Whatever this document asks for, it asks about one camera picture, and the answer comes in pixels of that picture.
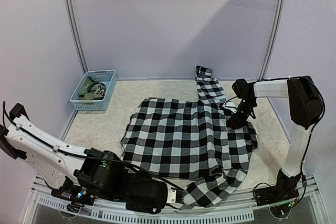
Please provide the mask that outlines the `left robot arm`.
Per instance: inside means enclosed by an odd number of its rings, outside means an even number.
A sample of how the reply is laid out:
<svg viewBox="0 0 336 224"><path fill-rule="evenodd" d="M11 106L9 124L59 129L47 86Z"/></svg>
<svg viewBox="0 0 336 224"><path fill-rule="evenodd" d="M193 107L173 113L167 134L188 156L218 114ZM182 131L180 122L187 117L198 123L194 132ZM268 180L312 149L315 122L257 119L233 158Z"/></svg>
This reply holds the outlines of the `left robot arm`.
<svg viewBox="0 0 336 224"><path fill-rule="evenodd" d="M53 197L68 201L70 212L103 199L123 202L127 210L158 214L183 199L181 187L111 151L70 145L47 134L32 124L20 103L3 110L2 120L1 149L33 168Z"/></svg>

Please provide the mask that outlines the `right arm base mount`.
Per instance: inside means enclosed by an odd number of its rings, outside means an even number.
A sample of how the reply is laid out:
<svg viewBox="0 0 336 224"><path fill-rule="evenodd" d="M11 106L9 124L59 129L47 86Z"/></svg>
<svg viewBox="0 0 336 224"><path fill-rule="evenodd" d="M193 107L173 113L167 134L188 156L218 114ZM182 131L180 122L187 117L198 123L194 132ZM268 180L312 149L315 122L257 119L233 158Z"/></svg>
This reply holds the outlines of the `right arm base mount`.
<svg viewBox="0 0 336 224"><path fill-rule="evenodd" d="M302 179L303 193L300 196L296 185L282 191L280 187L270 186L268 183L259 183L253 188L253 198L257 206L271 205L275 203L285 204L287 208L293 208L304 197L307 189L307 179Z"/></svg>

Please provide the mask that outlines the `black white checked shirt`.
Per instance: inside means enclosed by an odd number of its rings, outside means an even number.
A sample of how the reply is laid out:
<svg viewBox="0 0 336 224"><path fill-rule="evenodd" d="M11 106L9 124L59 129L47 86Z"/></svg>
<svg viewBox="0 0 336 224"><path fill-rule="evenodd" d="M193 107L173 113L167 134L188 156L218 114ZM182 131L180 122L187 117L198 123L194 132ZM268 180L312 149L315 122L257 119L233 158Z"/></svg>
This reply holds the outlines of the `black white checked shirt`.
<svg viewBox="0 0 336 224"><path fill-rule="evenodd" d="M121 140L124 161L160 177L187 179L181 207L211 207L245 179L257 134L227 127L228 97L209 68L195 69L197 101L146 98Z"/></svg>

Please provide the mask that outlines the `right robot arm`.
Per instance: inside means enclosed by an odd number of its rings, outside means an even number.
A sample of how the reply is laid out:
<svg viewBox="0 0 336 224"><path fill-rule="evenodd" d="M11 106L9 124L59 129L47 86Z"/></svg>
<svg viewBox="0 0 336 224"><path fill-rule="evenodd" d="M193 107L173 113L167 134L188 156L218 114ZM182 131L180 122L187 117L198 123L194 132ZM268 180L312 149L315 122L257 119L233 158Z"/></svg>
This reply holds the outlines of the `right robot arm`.
<svg viewBox="0 0 336 224"><path fill-rule="evenodd" d="M232 89L241 100L237 111L227 125L239 129L254 115L258 98L286 98L289 102L290 118L293 122L292 135L286 160L277 175L271 196L276 201L284 200L296 187L302 176L311 135L315 126L323 118L325 103L310 76L278 78L248 83L236 80Z"/></svg>

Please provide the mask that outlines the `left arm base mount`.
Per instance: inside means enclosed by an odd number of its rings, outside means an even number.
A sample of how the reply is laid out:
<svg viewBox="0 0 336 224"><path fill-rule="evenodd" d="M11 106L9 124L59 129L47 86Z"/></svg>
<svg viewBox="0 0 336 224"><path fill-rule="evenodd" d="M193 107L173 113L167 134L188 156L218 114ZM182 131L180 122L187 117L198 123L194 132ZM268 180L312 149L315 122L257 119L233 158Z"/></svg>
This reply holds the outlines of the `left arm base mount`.
<svg viewBox="0 0 336 224"><path fill-rule="evenodd" d="M95 196L88 193L88 191L72 183L63 185L59 189L50 187L51 195L56 198L69 201L66 210L78 213L81 208L85 206L93 206Z"/></svg>

